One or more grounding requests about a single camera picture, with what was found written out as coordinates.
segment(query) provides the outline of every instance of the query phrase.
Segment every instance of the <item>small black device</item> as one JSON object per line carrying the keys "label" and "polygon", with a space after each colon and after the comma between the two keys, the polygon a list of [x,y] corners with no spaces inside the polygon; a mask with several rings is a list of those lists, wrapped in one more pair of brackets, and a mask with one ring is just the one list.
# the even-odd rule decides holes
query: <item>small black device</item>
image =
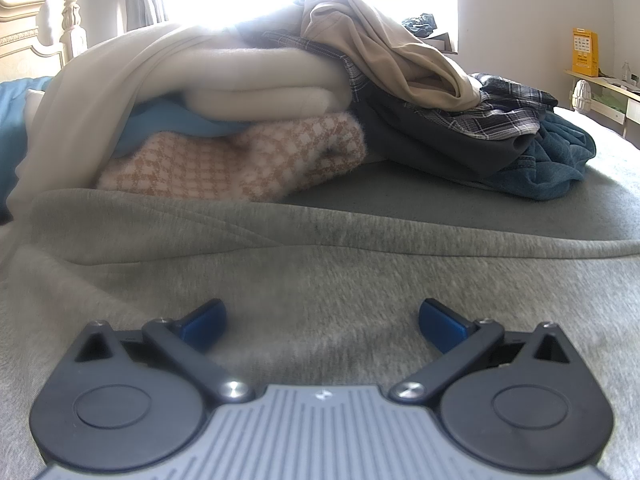
{"label": "small black device", "polygon": [[89,323],[38,394],[40,480],[602,480],[607,399],[558,325],[505,332],[436,300],[418,314],[443,356],[378,386],[270,385],[203,355],[211,300],[141,330]]}

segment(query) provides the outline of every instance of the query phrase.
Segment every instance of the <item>clear plastic bottle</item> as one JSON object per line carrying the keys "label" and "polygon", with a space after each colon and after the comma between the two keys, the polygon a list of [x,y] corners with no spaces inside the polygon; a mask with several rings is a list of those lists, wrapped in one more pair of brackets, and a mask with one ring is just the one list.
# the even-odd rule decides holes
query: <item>clear plastic bottle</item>
{"label": "clear plastic bottle", "polygon": [[631,83],[631,67],[629,66],[629,62],[625,61],[624,65],[622,66],[622,81],[625,81],[627,83]]}

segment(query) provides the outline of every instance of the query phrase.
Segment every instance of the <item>yellow box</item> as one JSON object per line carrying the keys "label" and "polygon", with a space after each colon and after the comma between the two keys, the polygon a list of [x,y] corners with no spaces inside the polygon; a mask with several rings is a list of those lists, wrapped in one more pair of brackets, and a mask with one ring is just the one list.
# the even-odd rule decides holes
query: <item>yellow box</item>
{"label": "yellow box", "polygon": [[574,28],[574,72],[598,76],[598,35],[590,30]]}

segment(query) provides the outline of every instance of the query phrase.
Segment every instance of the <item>triangular cutout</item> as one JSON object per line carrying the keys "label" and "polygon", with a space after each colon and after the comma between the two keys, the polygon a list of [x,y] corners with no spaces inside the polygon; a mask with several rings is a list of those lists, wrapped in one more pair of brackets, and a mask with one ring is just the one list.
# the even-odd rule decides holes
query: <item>triangular cutout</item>
{"label": "triangular cutout", "polygon": [[104,336],[102,334],[92,334],[84,343],[81,351],[78,352],[76,363],[108,359],[110,357],[113,357],[113,353],[104,340]]}
{"label": "triangular cutout", "polygon": [[553,361],[555,363],[564,364],[569,363],[569,358],[564,353],[564,350],[562,350],[558,340],[549,334],[545,335],[545,338],[542,340],[542,343],[540,343],[534,357],[541,361]]}

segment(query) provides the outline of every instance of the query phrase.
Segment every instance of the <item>carved bedpost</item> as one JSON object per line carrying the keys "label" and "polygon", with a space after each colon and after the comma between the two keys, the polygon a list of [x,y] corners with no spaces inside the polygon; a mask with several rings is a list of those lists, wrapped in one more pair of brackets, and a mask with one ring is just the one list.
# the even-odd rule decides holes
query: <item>carved bedpost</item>
{"label": "carved bedpost", "polygon": [[86,50],[86,31],[80,27],[80,6],[78,0],[64,0],[60,42],[65,45],[66,60],[79,56]]}

